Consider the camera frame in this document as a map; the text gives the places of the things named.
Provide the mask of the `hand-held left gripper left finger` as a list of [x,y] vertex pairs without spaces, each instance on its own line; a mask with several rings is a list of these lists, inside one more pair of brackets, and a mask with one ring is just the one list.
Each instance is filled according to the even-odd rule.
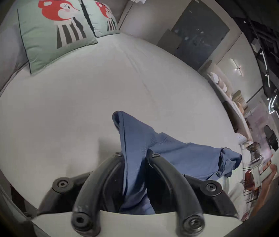
[[94,171],[55,179],[37,215],[72,212],[71,225],[76,232],[100,232],[100,210],[116,213],[124,201],[124,168],[124,156],[116,152]]

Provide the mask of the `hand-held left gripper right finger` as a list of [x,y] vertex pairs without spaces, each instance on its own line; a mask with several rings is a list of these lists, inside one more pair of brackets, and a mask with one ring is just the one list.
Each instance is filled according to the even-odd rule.
[[182,175],[160,154],[148,150],[145,184],[155,212],[177,212],[177,235],[200,235],[204,212],[217,219],[238,219],[238,213],[220,183]]

